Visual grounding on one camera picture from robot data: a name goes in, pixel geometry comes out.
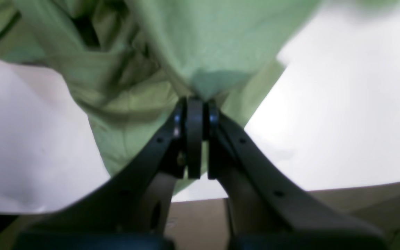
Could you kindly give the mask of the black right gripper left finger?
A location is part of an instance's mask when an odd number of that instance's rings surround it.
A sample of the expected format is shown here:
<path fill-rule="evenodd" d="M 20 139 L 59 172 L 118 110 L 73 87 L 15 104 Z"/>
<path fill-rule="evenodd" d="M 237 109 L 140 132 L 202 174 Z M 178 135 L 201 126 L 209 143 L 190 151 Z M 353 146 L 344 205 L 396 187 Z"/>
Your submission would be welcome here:
<path fill-rule="evenodd" d="M 100 188 L 23 231 L 15 250 L 173 250 L 166 218 L 178 179 L 201 176 L 204 104 L 183 98 L 140 153 Z"/>

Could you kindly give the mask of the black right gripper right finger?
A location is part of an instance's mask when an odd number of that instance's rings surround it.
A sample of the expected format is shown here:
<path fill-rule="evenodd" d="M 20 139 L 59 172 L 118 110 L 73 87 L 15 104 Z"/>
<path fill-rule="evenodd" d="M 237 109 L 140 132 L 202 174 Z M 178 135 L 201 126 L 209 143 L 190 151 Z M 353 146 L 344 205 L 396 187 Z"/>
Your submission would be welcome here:
<path fill-rule="evenodd" d="M 226 191 L 229 250 L 387 250 L 382 233 L 282 174 L 214 102 L 205 105 L 209 177 Z"/>

